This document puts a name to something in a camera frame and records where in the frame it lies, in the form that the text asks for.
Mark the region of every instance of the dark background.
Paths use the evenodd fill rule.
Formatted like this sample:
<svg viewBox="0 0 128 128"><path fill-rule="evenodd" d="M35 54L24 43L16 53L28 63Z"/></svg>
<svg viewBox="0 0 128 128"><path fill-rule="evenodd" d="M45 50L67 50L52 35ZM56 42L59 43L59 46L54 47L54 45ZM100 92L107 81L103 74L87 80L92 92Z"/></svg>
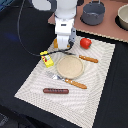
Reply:
<svg viewBox="0 0 128 128"><path fill-rule="evenodd" d="M21 6L21 2L16 0L12 6ZM24 6L30 6L27 0ZM12 112L25 115L40 128L46 127L44 123L53 128L79 128L14 97L41 59L27 53L19 42L17 35L19 10L19 8L8 7L0 12L1 113L11 115L6 109L2 109L5 107ZM56 37L55 26L48 24L51 15L51 12L33 8L23 9L20 35L24 46L32 53L39 54L47 50ZM116 44L93 128L128 128L128 44L78 31L77 35Z"/></svg>

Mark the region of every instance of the sausage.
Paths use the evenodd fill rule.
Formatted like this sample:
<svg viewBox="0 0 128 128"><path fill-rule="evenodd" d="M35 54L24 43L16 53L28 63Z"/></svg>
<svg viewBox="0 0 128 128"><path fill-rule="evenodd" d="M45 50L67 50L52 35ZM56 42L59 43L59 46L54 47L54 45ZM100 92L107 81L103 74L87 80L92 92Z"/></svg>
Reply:
<svg viewBox="0 0 128 128"><path fill-rule="evenodd" d="M68 94L68 89L55 89L55 88L45 88L43 89L44 93L54 93L54 94Z"/></svg>

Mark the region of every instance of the white placemat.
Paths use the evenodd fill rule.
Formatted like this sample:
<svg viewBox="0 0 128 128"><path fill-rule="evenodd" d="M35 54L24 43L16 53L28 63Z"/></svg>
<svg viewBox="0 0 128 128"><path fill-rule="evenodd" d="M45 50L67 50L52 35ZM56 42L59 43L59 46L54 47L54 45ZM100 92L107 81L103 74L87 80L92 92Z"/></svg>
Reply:
<svg viewBox="0 0 128 128"><path fill-rule="evenodd" d="M58 74L56 70L57 62L65 54L55 53L50 55L54 61L54 66L46 68L41 59L15 94L15 97L64 118L82 128L91 128L115 45L91 39L92 45L86 50L80 47L80 40L82 38L80 36L76 37L74 46L69 52L99 60L98 63L83 60L85 72L79 78L74 79L85 84L87 89L80 89L63 81L53 80L45 75L46 71ZM48 52L51 51L54 51L53 43L48 49ZM44 88L65 88L69 89L69 94L46 94L43 93Z"/></svg>

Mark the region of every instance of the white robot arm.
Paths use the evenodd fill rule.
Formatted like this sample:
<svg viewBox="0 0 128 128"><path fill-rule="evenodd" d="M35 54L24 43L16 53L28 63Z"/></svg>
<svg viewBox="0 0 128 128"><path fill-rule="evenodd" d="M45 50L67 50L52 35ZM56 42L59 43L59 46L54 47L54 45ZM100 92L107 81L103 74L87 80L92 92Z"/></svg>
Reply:
<svg viewBox="0 0 128 128"><path fill-rule="evenodd" d="M29 0L29 2L40 11L55 12L55 34L59 49L67 49L69 41L75 42L76 29L73 26L78 0Z"/></svg>

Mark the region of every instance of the red apple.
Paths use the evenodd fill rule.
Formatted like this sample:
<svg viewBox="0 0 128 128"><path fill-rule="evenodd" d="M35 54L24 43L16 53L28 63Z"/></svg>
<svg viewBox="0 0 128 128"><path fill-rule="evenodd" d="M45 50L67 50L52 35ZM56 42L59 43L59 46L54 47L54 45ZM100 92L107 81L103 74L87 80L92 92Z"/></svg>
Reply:
<svg viewBox="0 0 128 128"><path fill-rule="evenodd" d="M91 44L92 44L92 41L87 39L87 38L82 38L80 40L80 46L85 48L85 49L89 49Z"/></svg>

